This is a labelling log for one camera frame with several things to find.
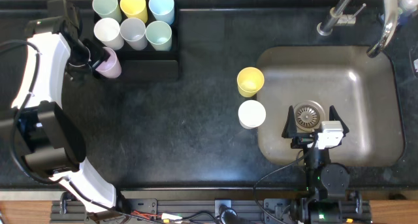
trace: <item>drain strainer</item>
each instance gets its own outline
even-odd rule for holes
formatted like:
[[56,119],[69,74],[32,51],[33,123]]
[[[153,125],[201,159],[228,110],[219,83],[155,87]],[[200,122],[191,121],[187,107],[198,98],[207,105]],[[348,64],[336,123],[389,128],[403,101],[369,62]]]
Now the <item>drain strainer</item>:
[[296,105],[295,117],[298,128],[304,131],[311,131],[319,122],[325,119],[325,112],[317,102],[306,101]]

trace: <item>black countertop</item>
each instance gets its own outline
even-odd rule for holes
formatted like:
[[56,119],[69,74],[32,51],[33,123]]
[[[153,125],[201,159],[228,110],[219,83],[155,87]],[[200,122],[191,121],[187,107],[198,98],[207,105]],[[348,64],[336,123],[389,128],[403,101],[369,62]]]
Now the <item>black countertop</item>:
[[[82,36],[93,37],[91,0],[73,1],[84,8]],[[245,130],[238,122],[238,107],[246,99],[238,93],[236,75],[255,66],[262,52],[274,46],[373,44],[381,35],[376,16],[382,0],[354,0],[348,8],[352,12],[368,3],[354,26],[337,27],[329,37],[317,34],[316,25],[337,1],[176,0],[179,81],[124,84],[89,76],[83,83],[64,82],[63,110],[83,133],[89,161],[121,189],[252,186],[278,166],[260,152],[257,130]],[[2,0],[0,42],[23,39],[26,23],[46,16],[45,4]],[[418,80],[409,58],[409,50],[418,45],[417,30],[418,19],[413,19],[396,32],[385,51],[394,64],[404,154],[391,167],[350,167],[353,188],[418,185]],[[25,60],[24,48],[0,56],[0,110],[10,107],[16,96]],[[1,189],[58,188],[27,178],[13,164],[4,142],[0,159]],[[265,186],[304,189],[304,174],[289,168]]]

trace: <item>chrome faucet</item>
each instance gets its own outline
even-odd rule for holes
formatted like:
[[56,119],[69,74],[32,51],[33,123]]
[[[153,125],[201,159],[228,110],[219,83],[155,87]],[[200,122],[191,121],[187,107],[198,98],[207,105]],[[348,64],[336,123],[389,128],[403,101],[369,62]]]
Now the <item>chrome faucet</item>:
[[[317,26],[317,31],[320,35],[330,35],[332,28],[335,25],[353,25],[355,23],[355,17],[365,7],[363,5],[359,11],[354,15],[344,16],[343,11],[346,9],[348,3],[351,0],[340,0],[338,4],[330,9],[329,15],[324,22],[321,22]],[[383,25],[383,33],[377,43],[369,49],[367,49],[367,55],[369,57],[376,57],[391,41],[391,38],[396,30],[398,24],[398,0],[383,0],[385,3],[385,24]]]

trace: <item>wooden floor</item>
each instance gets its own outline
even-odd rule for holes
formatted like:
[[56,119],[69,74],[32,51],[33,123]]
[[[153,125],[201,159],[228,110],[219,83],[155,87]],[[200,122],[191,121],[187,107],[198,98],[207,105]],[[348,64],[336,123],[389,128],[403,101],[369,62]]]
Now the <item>wooden floor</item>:
[[[418,200],[376,200],[372,206],[373,223],[418,223]],[[48,224],[50,201],[0,201],[5,224]]]

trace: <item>cup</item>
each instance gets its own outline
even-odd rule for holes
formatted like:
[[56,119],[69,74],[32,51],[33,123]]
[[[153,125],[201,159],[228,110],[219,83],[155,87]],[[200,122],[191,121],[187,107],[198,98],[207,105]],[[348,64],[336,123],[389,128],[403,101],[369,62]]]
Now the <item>cup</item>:
[[266,109],[258,101],[248,100],[238,109],[238,118],[243,128],[253,129],[266,120]]
[[143,50],[147,46],[145,30],[144,22],[138,18],[128,18],[120,25],[120,35],[135,50]]
[[255,67],[246,67],[240,71],[236,82],[238,91],[243,97],[252,97],[264,85],[264,75]]
[[148,5],[157,21],[174,22],[174,0],[150,0]]
[[146,28],[146,39],[157,51],[170,51],[171,49],[171,27],[162,21],[155,21]]
[[122,21],[118,0],[93,0],[93,10],[101,18],[113,18],[118,23]]
[[120,8],[128,18],[139,18],[144,23],[148,21],[145,0],[120,0]]
[[107,78],[117,78],[122,73],[122,68],[120,66],[118,57],[113,51],[113,49],[108,47],[103,47],[106,52],[110,54],[110,57],[102,62],[97,68],[96,71],[101,75]]
[[113,50],[119,50],[123,47],[119,23],[113,18],[100,19],[94,26],[94,35],[104,45]]

